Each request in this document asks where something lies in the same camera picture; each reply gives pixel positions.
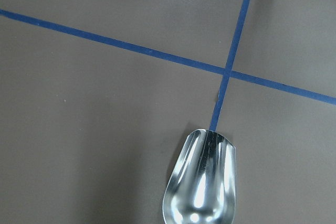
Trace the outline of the steel ice scoop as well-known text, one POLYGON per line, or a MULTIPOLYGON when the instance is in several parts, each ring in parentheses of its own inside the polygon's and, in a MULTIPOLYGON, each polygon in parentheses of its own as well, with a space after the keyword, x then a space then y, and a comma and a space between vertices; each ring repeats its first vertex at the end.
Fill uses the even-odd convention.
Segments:
POLYGON ((181 149, 164 193, 165 223, 233 223, 236 148, 217 132, 197 129, 181 149))

